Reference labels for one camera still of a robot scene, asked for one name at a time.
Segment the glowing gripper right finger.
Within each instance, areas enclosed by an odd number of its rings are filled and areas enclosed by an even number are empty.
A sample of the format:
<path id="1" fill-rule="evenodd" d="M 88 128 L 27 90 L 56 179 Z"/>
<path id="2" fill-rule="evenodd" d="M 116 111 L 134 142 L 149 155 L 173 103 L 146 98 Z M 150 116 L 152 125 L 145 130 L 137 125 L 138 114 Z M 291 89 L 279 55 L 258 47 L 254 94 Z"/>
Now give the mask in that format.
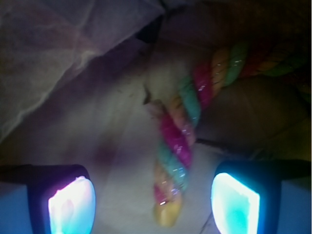
<path id="1" fill-rule="evenodd" d="M 310 234 L 310 161 L 224 161 L 211 186 L 214 221 L 222 234 Z"/>

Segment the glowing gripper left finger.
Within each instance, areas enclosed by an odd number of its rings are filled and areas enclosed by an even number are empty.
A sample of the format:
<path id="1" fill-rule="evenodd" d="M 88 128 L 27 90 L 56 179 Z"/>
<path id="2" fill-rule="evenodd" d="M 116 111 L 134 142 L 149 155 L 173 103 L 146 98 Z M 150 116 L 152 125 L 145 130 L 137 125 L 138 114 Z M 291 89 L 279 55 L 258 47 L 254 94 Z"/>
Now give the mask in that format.
<path id="1" fill-rule="evenodd" d="M 2 234 L 89 234 L 96 192 L 81 165 L 2 165 Z"/>

